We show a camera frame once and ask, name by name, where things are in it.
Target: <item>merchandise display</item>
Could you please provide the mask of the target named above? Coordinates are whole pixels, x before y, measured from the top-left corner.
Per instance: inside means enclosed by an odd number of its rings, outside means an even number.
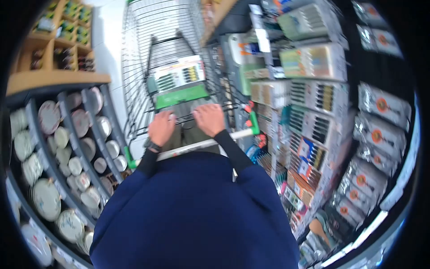
[[[217,74],[253,102],[261,134],[247,155],[272,177],[299,268],[326,267],[360,246],[405,195],[418,150],[414,86],[384,81],[399,81],[380,70],[395,67],[378,65],[402,59],[395,35],[368,1],[337,2],[250,4],[251,30],[208,46]],[[200,44],[224,28],[206,27]],[[378,65],[373,77],[365,65]]]
[[[28,33],[8,83],[6,187],[34,257],[94,269],[94,228],[139,165],[155,114],[174,110],[186,131],[198,105],[220,104],[228,133],[273,181],[298,267],[361,268],[360,254],[410,210],[422,129],[404,43],[382,10],[369,0],[180,6],[127,1],[122,77],[112,78],[124,94],[120,122],[111,79],[96,73],[97,9],[54,1]],[[27,83],[25,74],[53,82]]]

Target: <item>bottle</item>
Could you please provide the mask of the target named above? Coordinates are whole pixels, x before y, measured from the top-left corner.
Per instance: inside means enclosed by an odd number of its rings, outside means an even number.
[[[31,70],[41,69],[41,68],[42,68],[42,60],[36,60],[31,63],[31,66],[30,66]]]
[[[43,56],[43,49],[38,49],[33,51],[33,57],[36,59],[40,59]]]

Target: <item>shopping cart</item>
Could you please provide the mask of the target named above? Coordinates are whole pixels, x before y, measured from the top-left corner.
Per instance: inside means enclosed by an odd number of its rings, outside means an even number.
[[[177,123],[193,120],[192,110],[200,104],[218,103],[226,115],[233,139],[259,134],[255,112],[247,97],[215,72],[211,52],[201,48],[204,32],[200,0],[131,0],[123,24],[122,70],[129,141],[125,147],[130,168],[129,147],[145,137],[149,123],[159,111],[175,110]],[[234,113],[248,115],[247,128],[237,128]],[[158,160],[216,145],[208,139],[159,154]]]

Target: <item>shelf edge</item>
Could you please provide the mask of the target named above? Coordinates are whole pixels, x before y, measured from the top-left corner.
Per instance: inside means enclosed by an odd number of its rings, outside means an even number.
[[[88,91],[89,91],[88,89],[83,89],[81,91],[81,95],[82,95],[83,106],[87,111],[91,122],[93,123],[91,126],[92,133],[94,134],[96,143],[101,151],[101,154],[103,155],[103,158],[106,160],[108,167],[110,168],[117,182],[121,183],[123,181],[123,177],[121,176],[118,168],[116,167],[113,159],[111,158],[111,155],[109,154],[106,148],[105,139],[103,138],[101,131],[98,127],[96,115],[94,114],[92,104],[88,100]]]

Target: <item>wire basket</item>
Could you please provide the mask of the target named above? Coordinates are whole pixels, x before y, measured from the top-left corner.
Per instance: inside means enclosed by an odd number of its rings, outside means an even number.
[[[208,102],[220,104],[228,130],[236,130],[234,111],[243,111],[248,99],[238,96],[241,93],[222,72],[215,72],[210,49],[199,45],[203,33],[199,0],[128,2],[123,23],[122,70],[127,112],[124,134],[129,146],[138,137],[147,136],[149,123],[159,111],[175,110],[177,124],[183,125],[193,120],[191,111],[197,105]],[[160,75],[167,67],[182,68],[184,59],[195,56],[200,59],[196,70],[203,72],[196,82],[182,85],[172,82],[177,80],[176,75]],[[248,119],[248,113],[240,113]]]

